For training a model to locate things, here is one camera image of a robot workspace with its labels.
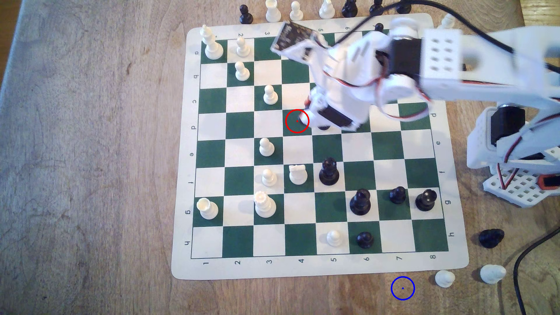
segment wood grain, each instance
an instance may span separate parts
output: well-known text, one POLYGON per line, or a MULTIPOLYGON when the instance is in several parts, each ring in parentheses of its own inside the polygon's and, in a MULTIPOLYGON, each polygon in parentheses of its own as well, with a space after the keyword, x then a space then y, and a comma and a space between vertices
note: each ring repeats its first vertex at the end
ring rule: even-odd
MULTIPOLYGON (((523 25, 513 0, 442 2, 485 31, 523 25)), ((502 228, 506 238, 491 250, 469 241, 469 266, 452 287, 436 286, 431 271, 171 276, 185 36, 202 23, 237 24, 239 4, 24 1, 0 92, 0 314, 519 314, 513 262, 558 224, 559 199, 520 209, 482 191, 489 173, 466 167, 466 136, 491 104, 473 101, 448 104, 466 233, 502 228), (477 279, 488 263, 506 266, 498 285, 477 279), (390 292, 401 275, 416 284, 407 301, 390 292)), ((263 1, 247 4, 264 22, 263 1)), ((284 16, 289 6, 279 5, 284 16)), ((318 18, 320 1, 301 7, 318 18)), ((413 12, 436 24, 444 15, 413 12)), ((560 313, 559 250, 552 239, 521 264, 529 314, 560 313)))

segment black chess piece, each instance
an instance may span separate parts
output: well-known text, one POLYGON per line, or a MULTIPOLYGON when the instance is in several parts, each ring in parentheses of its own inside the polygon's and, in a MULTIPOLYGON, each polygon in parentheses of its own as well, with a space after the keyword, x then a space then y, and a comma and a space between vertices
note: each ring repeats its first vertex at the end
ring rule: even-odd
POLYGON ((355 17, 356 15, 358 15, 356 0, 346 0, 346 3, 342 7, 342 15, 344 17, 355 17))
POLYGON ((389 200, 392 203, 400 205, 407 199, 407 191, 404 189, 403 186, 396 187, 392 191, 389 192, 389 200))
POLYGON ((239 7, 239 12, 241 12, 241 16, 239 17, 239 22, 241 22, 241 24, 253 23, 253 15, 249 13, 249 8, 247 8, 245 4, 239 7))
POLYGON ((485 248, 494 248, 503 240, 504 235, 502 229, 484 230, 478 234, 478 241, 485 248))
POLYGON ((356 242, 363 249, 370 248, 374 243, 374 237, 370 232, 360 232, 356 237, 356 242))
POLYGON ((332 186, 336 184, 339 177, 337 162, 332 157, 324 160, 321 171, 319 171, 319 180, 327 186, 332 186))
POLYGON ((416 208, 422 211, 432 210, 436 204, 437 193, 431 189, 426 189, 416 197, 416 208))
POLYGON ((370 212, 371 202, 370 202, 370 192, 367 189, 360 188, 350 199, 350 210, 355 215, 365 215, 370 212))

